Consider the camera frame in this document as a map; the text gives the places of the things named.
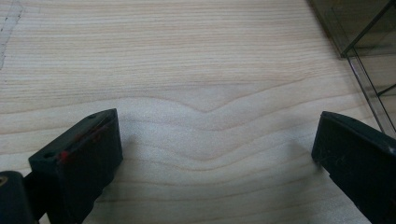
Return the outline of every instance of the light wood board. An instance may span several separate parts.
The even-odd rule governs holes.
[[[119,111],[85,223],[368,223],[310,157],[323,110],[377,125],[305,0],[2,0],[0,26],[0,170]]]

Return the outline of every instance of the wood grain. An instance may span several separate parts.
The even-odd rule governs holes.
[[[116,107],[125,160],[86,223],[368,223],[310,158],[323,110],[377,126],[305,0],[3,0],[3,26],[15,3],[0,170]]]

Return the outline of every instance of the black clamp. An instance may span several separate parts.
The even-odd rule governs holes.
[[[32,173],[0,173],[0,223],[82,223],[122,161],[116,109],[89,115],[29,158]]]
[[[396,140],[323,112],[312,158],[372,223],[396,223]]]

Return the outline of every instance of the red mark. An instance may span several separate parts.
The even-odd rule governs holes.
[[[59,160],[62,162],[62,163],[66,163],[66,160],[67,160],[67,157],[69,156],[69,152],[68,151],[62,151],[60,154],[59,154]]]

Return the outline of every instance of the wooden surface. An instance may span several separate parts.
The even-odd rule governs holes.
[[[305,0],[2,0],[0,26],[0,170],[119,111],[86,223],[368,223],[310,157],[323,110],[377,126]]]

